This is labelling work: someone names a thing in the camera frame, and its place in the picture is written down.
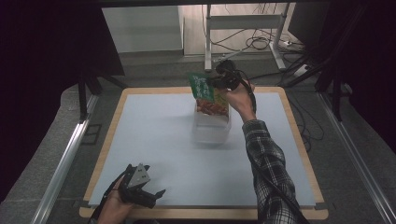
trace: green package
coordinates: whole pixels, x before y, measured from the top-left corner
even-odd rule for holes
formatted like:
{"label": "green package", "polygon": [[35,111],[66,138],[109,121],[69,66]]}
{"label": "green package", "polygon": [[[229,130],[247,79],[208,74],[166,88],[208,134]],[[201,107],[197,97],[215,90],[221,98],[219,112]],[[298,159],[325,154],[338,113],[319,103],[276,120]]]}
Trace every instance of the green package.
{"label": "green package", "polygon": [[208,86],[206,79],[209,77],[207,74],[188,73],[192,95],[195,99],[205,99],[210,102],[215,102],[214,90],[212,86]]}

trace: wooden border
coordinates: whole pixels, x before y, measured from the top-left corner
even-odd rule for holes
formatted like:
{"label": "wooden border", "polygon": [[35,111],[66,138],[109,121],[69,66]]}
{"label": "wooden border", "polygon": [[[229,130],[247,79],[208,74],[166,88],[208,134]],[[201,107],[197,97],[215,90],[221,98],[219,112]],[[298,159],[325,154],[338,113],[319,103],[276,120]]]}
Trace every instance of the wooden border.
{"label": "wooden border", "polygon": [[[292,114],[288,97],[285,91],[280,87],[256,87],[255,92],[277,92],[282,101],[282,105],[285,109],[291,131],[294,136],[297,148],[299,149],[302,162],[307,173],[307,177],[311,188],[314,193],[315,202],[317,204],[323,204],[324,199],[318,186],[318,181],[315,177],[314,170],[312,169],[311,162],[305,150],[303,139],[300,136],[296,121]],[[111,121],[110,127],[107,132],[105,142],[102,146],[101,153],[98,161],[92,173],[90,183],[87,187],[84,195],[84,201],[89,201],[93,189],[99,179],[102,169],[104,167],[108,151],[110,150],[111,142],[113,141],[114,133],[117,129],[117,125],[120,121],[120,116],[123,111],[123,107],[127,96],[129,94],[170,94],[170,93],[191,93],[190,87],[173,87],[173,88],[129,88],[122,92],[122,95],[117,105],[117,109],[114,113],[113,120]],[[93,209],[87,207],[80,207],[79,214],[82,217],[90,217]],[[329,215],[329,211],[324,208],[317,210],[315,208],[302,208],[302,212],[307,219],[322,220],[326,219]],[[207,208],[166,208],[165,206],[156,206],[153,209],[147,209],[142,207],[136,207],[132,209],[129,214],[130,218],[134,219],[162,219],[162,218],[186,218],[186,219],[239,219],[239,220],[254,220],[257,219],[257,209],[252,208],[233,208],[233,209],[207,209]]]}

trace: white wall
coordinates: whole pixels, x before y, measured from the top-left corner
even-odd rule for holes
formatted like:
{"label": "white wall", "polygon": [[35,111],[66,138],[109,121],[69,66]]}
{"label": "white wall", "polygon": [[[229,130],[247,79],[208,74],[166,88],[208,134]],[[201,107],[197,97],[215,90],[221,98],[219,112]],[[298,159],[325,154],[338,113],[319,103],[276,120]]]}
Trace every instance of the white wall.
{"label": "white wall", "polygon": [[178,6],[102,10],[118,53],[183,49]]}

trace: plaid shirt sleeve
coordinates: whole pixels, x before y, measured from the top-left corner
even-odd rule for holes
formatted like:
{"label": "plaid shirt sleeve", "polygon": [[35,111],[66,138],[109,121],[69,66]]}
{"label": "plaid shirt sleeve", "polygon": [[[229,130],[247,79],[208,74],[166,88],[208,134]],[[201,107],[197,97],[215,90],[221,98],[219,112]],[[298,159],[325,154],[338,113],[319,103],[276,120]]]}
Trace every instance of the plaid shirt sleeve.
{"label": "plaid shirt sleeve", "polygon": [[254,190],[257,195],[257,209],[259,223],[297,223],[297,216],[292,213],[288,205],[265,184],[257,172],[262,172],[298,207],[295,199],[294,184],[285,168],[285,156],[282,149],[273,141],[262,120],[250,120],[242,127],[247,153],[261,168],[252,169]]}

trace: transparent box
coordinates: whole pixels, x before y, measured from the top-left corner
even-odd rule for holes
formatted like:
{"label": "transparent box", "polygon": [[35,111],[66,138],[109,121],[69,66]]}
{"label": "transparent box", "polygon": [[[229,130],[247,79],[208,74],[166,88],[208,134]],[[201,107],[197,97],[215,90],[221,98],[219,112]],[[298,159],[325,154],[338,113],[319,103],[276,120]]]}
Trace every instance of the transparent box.
{"label": "transparent box", "polygon": [[192,126],[192,140],[197,143],[222,144],[231,130],[231,107],[228,116],[207,115],[194,110],[194,123]]}

